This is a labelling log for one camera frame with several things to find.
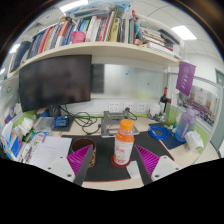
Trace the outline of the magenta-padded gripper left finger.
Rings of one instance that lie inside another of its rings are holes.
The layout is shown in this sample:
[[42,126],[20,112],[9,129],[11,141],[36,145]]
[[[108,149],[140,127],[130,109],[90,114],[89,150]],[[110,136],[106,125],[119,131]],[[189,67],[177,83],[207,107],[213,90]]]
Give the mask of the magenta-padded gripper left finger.
[[46,167],[56,176],[81,186],[93,156],[93,145],[85,146],[67,157],[59,157]]

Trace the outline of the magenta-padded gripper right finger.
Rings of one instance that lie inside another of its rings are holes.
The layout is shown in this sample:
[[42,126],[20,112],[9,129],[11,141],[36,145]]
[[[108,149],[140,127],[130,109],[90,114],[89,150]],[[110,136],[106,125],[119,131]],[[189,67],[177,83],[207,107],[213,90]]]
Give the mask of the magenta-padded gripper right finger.
[[181,170],[181,167],[166,155],[158,156],[139,145],[136,145],[135,148],[137,149],[144,168],[152,181],[157,181]]

